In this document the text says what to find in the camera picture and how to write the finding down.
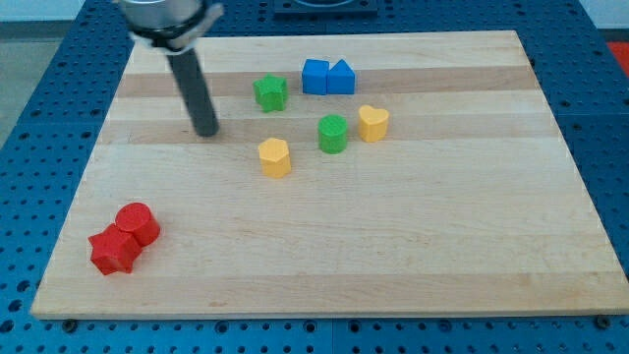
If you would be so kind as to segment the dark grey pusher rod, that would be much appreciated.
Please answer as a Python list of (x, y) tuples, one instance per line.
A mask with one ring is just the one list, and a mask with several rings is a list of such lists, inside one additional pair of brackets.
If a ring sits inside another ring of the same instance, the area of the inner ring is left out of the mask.
[(189, 49), (167, 60), (196, 134), (216, 135), (219, 123), (196, 51)]

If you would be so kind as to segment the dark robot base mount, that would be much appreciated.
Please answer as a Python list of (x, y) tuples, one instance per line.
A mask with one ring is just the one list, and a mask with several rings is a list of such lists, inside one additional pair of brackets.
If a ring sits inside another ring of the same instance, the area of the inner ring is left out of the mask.
[(376, 15), (377, 0), (272, 0), (275, 17), (297, 15)]

